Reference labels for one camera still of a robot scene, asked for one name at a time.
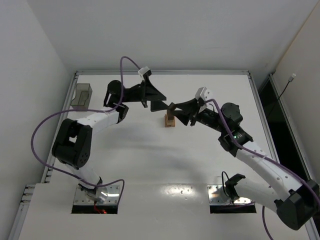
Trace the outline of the light long wood block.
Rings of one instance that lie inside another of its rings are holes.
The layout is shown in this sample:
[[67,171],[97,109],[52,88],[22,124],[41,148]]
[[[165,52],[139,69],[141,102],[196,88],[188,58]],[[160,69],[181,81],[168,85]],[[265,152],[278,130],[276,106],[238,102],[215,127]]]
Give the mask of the light long wood block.
[[164,126],[166,128],[168,127],[168,116],[167,116],[167,114],[164,115]]
[[174,117],[172,121],[172,127],[175,127],[175,126],[176,126],[176,117]]

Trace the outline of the dark wood arch block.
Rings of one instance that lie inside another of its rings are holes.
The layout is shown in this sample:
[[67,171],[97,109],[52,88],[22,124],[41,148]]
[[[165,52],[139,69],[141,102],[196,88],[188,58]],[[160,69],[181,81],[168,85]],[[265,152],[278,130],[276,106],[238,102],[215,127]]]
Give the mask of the dark wood arch block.
[[173,121],[175,119],[175,116],[173,115],[172,111],[168,108],[166,111],[167,115],[167,121]]

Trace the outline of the grey plastic block box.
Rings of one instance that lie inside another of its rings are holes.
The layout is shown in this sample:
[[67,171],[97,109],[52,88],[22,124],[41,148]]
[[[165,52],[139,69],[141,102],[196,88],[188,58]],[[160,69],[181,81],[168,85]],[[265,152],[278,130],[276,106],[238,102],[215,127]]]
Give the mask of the grey plastic block box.
[[92,88],[89,83],[77,83],[75,86],[75,96],[71,100],[70,106],[76,111],[86,111],[89,109]]

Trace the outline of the small dark wood block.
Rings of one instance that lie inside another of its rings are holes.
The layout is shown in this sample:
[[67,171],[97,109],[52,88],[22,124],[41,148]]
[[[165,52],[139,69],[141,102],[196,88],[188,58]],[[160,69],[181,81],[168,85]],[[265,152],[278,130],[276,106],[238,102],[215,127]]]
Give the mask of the small dark wood block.
[[175,109],[176,109],[176,104],[172,102],[172,103],[168,106],[168,109],[167,109],[167,110],[171,112],[171,111],[174,111]]

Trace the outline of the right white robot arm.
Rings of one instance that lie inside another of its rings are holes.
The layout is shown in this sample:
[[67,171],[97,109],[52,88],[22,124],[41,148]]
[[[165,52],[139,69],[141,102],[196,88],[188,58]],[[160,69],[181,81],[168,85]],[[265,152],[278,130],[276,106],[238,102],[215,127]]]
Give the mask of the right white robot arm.
[[266,183],[258,184],[237,173],[222,184],[224,196],[235,201],[244,197],[272,210],[290,229],[299,230],[320,210],[320,187],[312,179],[303,180],[291,170],[269,158],[245,132],[238,105],[227,102],[215,110],[207,102],[192,99],[171,103],[168,112],[184,125],[199,122],[221,133],[218,141],[233,157],[252,168]]

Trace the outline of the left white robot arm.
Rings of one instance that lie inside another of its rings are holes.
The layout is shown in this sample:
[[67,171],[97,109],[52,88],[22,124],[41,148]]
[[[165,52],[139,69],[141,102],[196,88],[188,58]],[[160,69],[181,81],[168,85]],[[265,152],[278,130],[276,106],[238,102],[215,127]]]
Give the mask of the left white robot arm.
[[60,125],[52,147],[52,155],[68,167],[78,179],[80,189],[95,202],[106,202],[108,189],[103,185],[102,178],[88,163],[92,137],[122,122],[129,111],[126,103],[140,102],[144,108],[147,108],[147,102],[154,103],[167,99],[152,85],[151,74],[150,70],[141,72],[139,74],[141,83],[130,88],[122,87],[119,80],[111,81],[107,85],[101,112],[95,112],[76,120],[67,118]]

